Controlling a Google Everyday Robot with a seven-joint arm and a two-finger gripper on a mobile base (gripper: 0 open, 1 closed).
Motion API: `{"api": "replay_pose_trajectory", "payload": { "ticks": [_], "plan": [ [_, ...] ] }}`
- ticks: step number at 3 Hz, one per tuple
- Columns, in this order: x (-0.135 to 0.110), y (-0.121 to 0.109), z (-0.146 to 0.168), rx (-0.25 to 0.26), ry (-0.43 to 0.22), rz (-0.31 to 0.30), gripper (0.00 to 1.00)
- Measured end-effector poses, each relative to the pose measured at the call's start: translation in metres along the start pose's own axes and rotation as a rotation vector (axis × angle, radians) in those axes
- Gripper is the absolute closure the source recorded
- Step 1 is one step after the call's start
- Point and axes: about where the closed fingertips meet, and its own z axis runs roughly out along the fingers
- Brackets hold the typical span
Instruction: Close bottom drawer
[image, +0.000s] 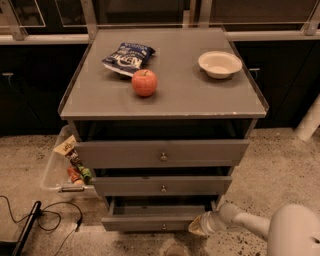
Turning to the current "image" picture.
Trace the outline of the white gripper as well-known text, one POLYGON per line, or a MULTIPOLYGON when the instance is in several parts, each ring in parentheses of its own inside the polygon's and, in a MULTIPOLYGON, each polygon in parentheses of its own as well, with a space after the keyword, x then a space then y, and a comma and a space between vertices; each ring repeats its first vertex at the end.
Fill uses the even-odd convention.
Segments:
POLYGON ((199 236, 206 236, 227 230, 228 226, 220 219, 219 213, 212 211, 197 216, 188 226, 190 233, 199 236))

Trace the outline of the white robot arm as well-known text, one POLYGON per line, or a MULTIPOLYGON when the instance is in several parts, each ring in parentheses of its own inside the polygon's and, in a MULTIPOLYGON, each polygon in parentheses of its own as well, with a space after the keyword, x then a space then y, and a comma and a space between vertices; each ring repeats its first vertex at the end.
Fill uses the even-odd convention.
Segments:
POLYGON ((243 229, 267 243, 267 256, 320 256, 319 101, 294 131, 261 130, 251 141, 228 201, 198 216, 189 231, 243 229))

